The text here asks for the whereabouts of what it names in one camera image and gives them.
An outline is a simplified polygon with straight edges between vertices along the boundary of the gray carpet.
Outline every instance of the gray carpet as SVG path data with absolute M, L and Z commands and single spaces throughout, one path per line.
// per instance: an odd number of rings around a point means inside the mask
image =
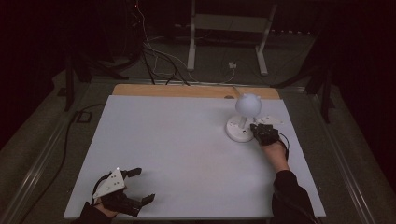
M 268 83 L 277 83 L 298 73 L 312 40 L 310 36 L 271 35 L 264 53 L 270 71 L 268 77 L 260 77 L 258 74 L 255 53 L 251 47 L 214 47 L 203 43 L 197 48 L 196 68 L 191 76 L 202 83 L 217 85 L 230 78 L 227 77 L 230 73 L 227 73 L 226 67 L 230 61 L 237 63 L 235 76 L 229 82 L 230 84 L 265 86 Z M 184 39 L 179 39 L 172 44 L 161 39 L 150 43 L 155 49 L 175 55 L 183 62 L 187 61 L 188 41 Z M 149 63 L 154 64 L 153 58 L 149 58 Z M 186 80 L 191 81 L 191 84 L 196 83 L 192 81 L 181 63 L 178 63 L 177 67 Z M 225 72 L 221 72 L 221 67 L 224 67 Z M 173 69 L 169 64 L 159 61 L 156 71 L 172 73 Z M 141 62 L 123 71 L 122 74 L 131 78 L 125 82 L 149 83 L 146 67 Z M 161 80 L 166 80 L 166 78 L 156 80 L 163 83 Z M 7 205 L 15 197 L 18 187 L 40 151 L 46 148 L 47 143 L 53 143 L 53 153 L 46 164 L 46 169 L 29 195 L 29 199 L 23 204 L 24 209 L 17 211 L 17 217 L 24 214 L 48 185 L 61 163 L 66 124 L 71 113 L 88 105 L 104 104 L 114 86 L 119 83 L 96 73 L 91 84 L 78 84 L 77 101 L 72 112 L 66 113 L 63 112 L 65 99 L 56 96 L 57 91 L 64 86 L 64 74 L 57 76 L 54 82 L 56 88 L 53 93 L 0 152 L 0 175 L 3 177 L 0 183 L 1 214 L 6 211 Z M 339 90 L 336 87 L 332 88 L 334 108 L 330 111 L 331 124 L 325 124 L 318 115 L 318 97 L 306 95 L 301 91 L 302 88 L 299 88 L 305 83 L 306 80 L 303 80 L 279 92 L 290 112 L 293 126 L 327 213 L 327 216 L 321 219 L 322 223 L 392 223 L 396 220 L 395 195 L 380 172 L 358 126 L 349 114 Z M 93 107 L 90 109 L 93 113 L 90 123 L 71 125 L 64 168 L 24 223 L 68 223 L 63 219 L 64 209 L 102 110 L 101 106 Z M 62 131 L 55 133 L 59 127 L 62 127 Z M 357 185 L 350 185 L 348 182 L 350 178 L 348 179 L 345 175 L 346 168 L 340 165 L 340 151 L 347 163 L 347 171 L 353 174 Z M 351 191 L 356 186 L 359 187 L 374 222 L 362 221 L 361 218 L 364 216 L 360 209 L 357 209 L 359 205 L 355 204 L 356 197 L 351 195 L 351 192 L 356 192 Z M 114 222 L 132 221 L 115 220 Z M 246 221 L 246 223 L 259 222 L 264 223 L 264 220 Z M 205 223 L 245 223 L 245 221 L 206 221 Z

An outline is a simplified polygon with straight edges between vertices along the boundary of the white tabletop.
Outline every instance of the white tabletop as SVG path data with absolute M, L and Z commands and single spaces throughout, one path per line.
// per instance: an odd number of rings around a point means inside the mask
M 79 217 L 96 181 L 117 167 L 141 167 L 126 178 L 130 198 L 155 193 L 139 219 L 228 219 L 272 215 L 274 171 L 255 140 L 236 143 L 225 124 L 236 115 L 234 99 L 109 96 L 64 217 Z M 262 100 L 259 117 L 290 141 L 290 168 L 324 217 L 312 175 L 282 100 Z M 119 214 L 118 217 L 129 217 Z

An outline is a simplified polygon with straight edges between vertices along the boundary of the black sleeve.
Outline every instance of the black sleeve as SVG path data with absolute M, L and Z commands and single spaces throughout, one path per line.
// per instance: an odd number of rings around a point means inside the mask
M 305 189 L 297 183 L 292 171 L 280 171 L 274 182 L 271 224 L 317 223 L 311 201 Z
M 72 221 L 71 224 L 110 224 L 111 218 L 107 217 L 101 211 L 96 209 L 93 206 L 90 206 L 89 203 L 84 204 L 84 208 L 81 211 L 81 215 L 79 218 Z

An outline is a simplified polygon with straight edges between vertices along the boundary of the black glove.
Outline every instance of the black glove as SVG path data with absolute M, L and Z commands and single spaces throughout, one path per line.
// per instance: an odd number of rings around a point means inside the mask
M 269 146 L 280 140 L 277 129 L 270 124 L 250 124 L 250 130 L 253 132 L 254 138 L 259 141 L 260 146 Z

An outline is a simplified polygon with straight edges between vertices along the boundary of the lamp base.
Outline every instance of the lamp base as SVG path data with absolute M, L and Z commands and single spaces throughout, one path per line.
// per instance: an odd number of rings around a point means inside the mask
M 244 128 L 239 128 L 239 122 L 242 116 L 233 116 L 227 121 L 225 125 L 225 132 L 235 142 L 248 142 L 253 139 L 253 132 L 250 130 L 248 125 Z

